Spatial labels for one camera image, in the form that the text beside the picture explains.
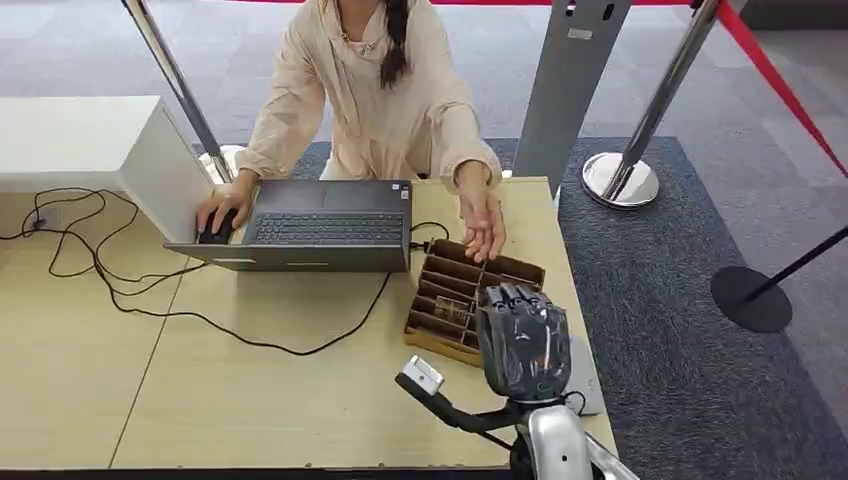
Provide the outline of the person's left hand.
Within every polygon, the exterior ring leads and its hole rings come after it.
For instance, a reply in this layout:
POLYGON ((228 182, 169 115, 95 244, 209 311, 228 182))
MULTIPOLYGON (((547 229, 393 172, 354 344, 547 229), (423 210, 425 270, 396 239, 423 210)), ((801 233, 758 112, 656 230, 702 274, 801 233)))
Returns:
POLYGON ((495 259, 506 241, 501 203, 487 164, 469 160, 457 167, 454 184, 465 225, 465 255, 476 263, 495 259))

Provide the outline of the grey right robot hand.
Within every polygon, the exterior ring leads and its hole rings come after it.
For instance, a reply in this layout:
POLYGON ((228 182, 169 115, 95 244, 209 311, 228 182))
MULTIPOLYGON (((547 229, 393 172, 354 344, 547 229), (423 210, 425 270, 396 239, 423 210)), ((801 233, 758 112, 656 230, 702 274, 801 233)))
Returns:
POLYGON ((520 403, 564 396, 571 376, 565 311, 542 291, 513 283, 484 288, 476 334, 490 388, 520 403))

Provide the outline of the person's right hand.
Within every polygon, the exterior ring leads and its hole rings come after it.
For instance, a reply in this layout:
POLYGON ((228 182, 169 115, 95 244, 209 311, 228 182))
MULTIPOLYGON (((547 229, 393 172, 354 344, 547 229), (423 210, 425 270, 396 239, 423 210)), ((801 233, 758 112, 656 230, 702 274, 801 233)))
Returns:
POLYGON ((225 223, 230 210, 235 216, 230 220, 233 229, 239 229, 247 220, 254 198, 254 190, 260 182, 260 176, 248 169, 240 169, 236 178, 219 185, 212 195, 202 202, 196 211, 196 226, 199 233, 205 230, 209 217, 212 217, 211 231, 217 233, 225 223))

